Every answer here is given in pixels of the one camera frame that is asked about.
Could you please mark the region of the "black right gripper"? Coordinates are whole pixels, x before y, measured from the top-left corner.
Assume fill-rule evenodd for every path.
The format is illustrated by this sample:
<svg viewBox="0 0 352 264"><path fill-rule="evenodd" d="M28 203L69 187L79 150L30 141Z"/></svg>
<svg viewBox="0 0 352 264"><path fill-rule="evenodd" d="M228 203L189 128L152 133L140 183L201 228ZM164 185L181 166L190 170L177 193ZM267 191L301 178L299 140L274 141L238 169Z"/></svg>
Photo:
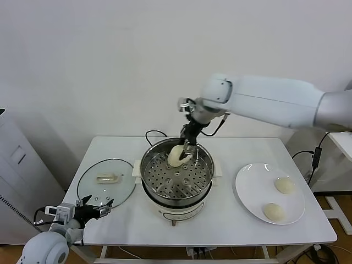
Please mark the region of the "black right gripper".
<svg viewBox="0 0 352 264"><path fill-rule="evenodd" d="M202 125L198 122L190 122L183 126L180 132L180 144L182 145L182 152L179 156L180 161L185 162L187 157L192 155L194 163L197 164L199 162L199 148L196 144L201 130Z"/></svg>

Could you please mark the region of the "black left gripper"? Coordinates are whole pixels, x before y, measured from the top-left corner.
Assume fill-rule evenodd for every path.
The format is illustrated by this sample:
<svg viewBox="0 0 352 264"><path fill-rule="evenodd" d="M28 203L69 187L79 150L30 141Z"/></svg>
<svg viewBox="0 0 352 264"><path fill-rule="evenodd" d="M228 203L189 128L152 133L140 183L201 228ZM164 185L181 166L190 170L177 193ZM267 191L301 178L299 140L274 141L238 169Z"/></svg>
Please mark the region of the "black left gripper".
<svg viewBox="0 0 352 264"><path fill-rule="evenodd" d="M86 223L91 219L99 219L111 212L114 200L111 199L105 205L100 206L85 206L91 199L92 195L77 199L75 203L74 219L78 221L80 227L85 227Z"/></svg>

